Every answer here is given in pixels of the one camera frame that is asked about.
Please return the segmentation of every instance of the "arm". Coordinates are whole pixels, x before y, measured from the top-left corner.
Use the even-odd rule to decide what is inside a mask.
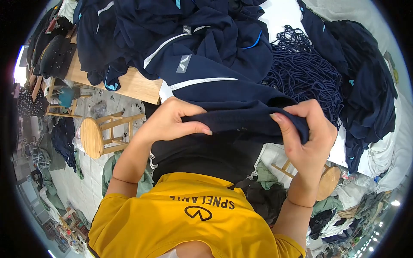
[[[310,129],[309,141],[302,145],[292,122],[282,114],[272,114],[281,129],[285,153],[298,170],[292,179],[287,199],[282,205],[272,231],[294,239],[304,249],[306,232],[318,185],[328,154],[337,137],[337,129],[325,118],[316,100],[284,108],[285,111],[305,117]]]
[[[120,193],[135,197],[138,182],[142,177],[155,141],[169,141],[193,133],[212,135],[201,122],[182,123],[181,117],[206,113],[196,105],[175,97],[168,98],[142,125],[120,156],[114,169],[106,194]]]

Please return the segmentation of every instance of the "printed logo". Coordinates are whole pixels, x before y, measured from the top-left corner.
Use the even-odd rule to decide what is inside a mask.
[[[179,62],[178,68],[176,69],[177,73],[184,73],[188,67],[189,61],[191,60],[191,54],[184,55]]]
[[[200,206],[188,206],[184,210],[185,214],[188,215],[191,219],[199,215],[201,221],[207,221],[212,219],[212,213]]]

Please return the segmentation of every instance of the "round stool seat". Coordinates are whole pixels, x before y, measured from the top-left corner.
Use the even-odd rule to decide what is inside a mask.
[[[340,179],[340,169],[336,166],[328,168],[321,176],[317,192],[317,201],[322,201],[334,191]]]
[[[86,154],[93,159],[99,158],[103,153],[103,134],[95,119],[87,117],[80,126],[80,138]]]

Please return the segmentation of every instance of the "black logo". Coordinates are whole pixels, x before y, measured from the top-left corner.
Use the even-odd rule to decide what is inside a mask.
[[[212,219],[212,213],[203,207],[188,206],[185,208],[184,211],[185,211],[185,214],[188,215],[192,219],[195,218],[197,215],[199,215],[199,218],[201,219],[201,221],[207,221],[207,220]]]

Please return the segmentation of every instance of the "finger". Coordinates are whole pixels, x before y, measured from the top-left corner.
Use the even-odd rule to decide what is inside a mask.
[[[178,137],[190,135],[193,133],[204,133],[206,135],[212,135],[212,131],[208,126],[197,121],[178,123],[174,127],[174,130],[176,130],[176,133],[179,135]]]
[[[300,150],[301,140],[294,124],[280,113],[274,113],[270,116],[280,126],[285,153],[288,155],[291,152]]]
[[[322,123],[325,120],[323,110],[315,99],[306,100],[283,109],[292,115],[304,117],[310,130],[318,131],[318,129],[325,127],[325,123]]]
[[[199,114],[204,114],[207,111],[200,106],[188,103],[186,101],[176,99],[174,107],[178,110],[179,116],[194,116]]]

